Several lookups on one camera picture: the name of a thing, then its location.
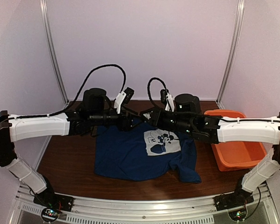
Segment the navy white clothing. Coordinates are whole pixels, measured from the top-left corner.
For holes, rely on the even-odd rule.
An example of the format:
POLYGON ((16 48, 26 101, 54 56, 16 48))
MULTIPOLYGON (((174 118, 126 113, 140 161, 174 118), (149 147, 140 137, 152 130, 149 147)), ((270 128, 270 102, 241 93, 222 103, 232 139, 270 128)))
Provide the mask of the navy white clothing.
POLYGON ((200 183, 196 145, 180 132, 142 123, 131 131, 97 127, 94 173, 130 181, 146 181, 176 170, 181 182, 200 183))

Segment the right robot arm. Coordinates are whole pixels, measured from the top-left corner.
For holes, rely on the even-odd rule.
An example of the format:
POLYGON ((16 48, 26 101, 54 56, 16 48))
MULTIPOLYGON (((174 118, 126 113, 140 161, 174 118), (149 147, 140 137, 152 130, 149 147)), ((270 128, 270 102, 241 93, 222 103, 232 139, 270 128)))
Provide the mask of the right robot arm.
POLYGON ((273 148, 239 181, 233 193, 224 197, 234 206, 240 206, 256 188, 280 170, 280 113, 270 118, 241 119, 210 116, 195 112, 189 105, 189 94, 175 98, 176 109, 153 107, 141 111, 140 116, 150 125, 162 130, 181 132, 206 143, 266 142, 273 148))

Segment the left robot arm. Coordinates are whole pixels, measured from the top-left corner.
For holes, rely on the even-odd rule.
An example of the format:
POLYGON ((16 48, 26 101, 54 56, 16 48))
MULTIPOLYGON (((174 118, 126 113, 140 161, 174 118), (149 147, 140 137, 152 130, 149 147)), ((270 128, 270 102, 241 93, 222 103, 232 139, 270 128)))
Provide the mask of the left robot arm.
POLYGON ((133 118, 136 113, 124 110, 123 106, 133 94, 133 89, 126 88, 112 103, 105 90, 91 88, 84 92, 83 101, 74 110, 66 108, 55 115, 18 116, 1 111, 0 167, 5 167, 28 185, 41 203, 54 207, 58 198, 49 180, 16 154, 14 143, 42 136, 86 135, 92 133, 96 126, 117 126, 121 131, 129 131, 135 126, 133 118))

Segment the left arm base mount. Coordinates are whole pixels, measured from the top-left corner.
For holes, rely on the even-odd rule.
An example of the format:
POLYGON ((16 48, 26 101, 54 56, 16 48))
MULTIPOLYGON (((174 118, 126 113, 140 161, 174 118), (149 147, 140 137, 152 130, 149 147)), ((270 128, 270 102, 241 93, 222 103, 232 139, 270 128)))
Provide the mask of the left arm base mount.
POLYGON ((55 196, 53 196, 53 200, 49 202, 45 201, 38 194, 36 194, 34 196, 33 202, 56 211, 71 212, 74 198, 71 196, 55 194, 55 196))

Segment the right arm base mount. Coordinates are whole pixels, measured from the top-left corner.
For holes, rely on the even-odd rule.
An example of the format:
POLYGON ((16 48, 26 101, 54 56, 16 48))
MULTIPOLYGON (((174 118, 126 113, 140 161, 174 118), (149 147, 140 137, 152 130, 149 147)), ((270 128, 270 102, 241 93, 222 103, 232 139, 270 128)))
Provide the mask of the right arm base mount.
POLYGON ((217 211, 228 210, 254 202, 254 198, 251 194, 245 195, 235 192, 218 195, 214 197, 213 200, 217 211))

